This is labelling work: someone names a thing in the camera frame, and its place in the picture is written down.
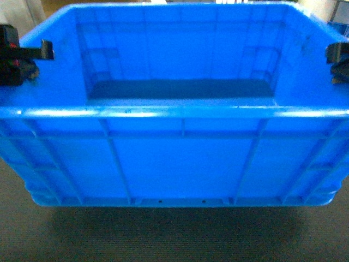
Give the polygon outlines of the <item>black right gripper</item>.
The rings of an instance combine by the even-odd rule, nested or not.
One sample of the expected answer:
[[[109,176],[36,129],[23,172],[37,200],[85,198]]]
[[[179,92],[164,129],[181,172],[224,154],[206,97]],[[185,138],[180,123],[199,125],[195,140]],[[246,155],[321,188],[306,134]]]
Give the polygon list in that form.
[[[337,63],[330,68],[332,84],[348,83],[348,61],[343,61],[348,59],[348,46],[348,42],[337,42],[326,47],[327,63]]]

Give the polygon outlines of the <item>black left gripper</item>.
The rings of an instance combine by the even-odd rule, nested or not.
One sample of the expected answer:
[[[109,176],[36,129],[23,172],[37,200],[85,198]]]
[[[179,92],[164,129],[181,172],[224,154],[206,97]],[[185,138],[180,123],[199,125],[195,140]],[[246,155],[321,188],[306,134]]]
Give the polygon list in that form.
[[[20,86],[39,75],[34,59],[54,60],[53,43],[41,41],[41,47],[20,47],[15,27],[1,24],[1,86]]]

